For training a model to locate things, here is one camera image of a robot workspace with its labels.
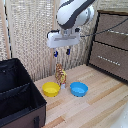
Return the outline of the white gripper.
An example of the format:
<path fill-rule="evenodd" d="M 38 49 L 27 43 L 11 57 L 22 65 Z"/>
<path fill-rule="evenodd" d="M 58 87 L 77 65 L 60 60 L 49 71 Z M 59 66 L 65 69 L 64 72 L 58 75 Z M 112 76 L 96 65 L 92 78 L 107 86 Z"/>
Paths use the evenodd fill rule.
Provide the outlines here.
<path fill-rule="evenodd" d="M 54 48 L 54 57 L 58 56 L 58 51 L 56 48 L 64 46 L 72 46 L 79 43 L 80 33 L 79 31 L 60 31 L 52 30 L 47 34 L 47 46 L 49 48 Z M 66 51 L 66 55 L 70 55 L 71 47 Z"/>

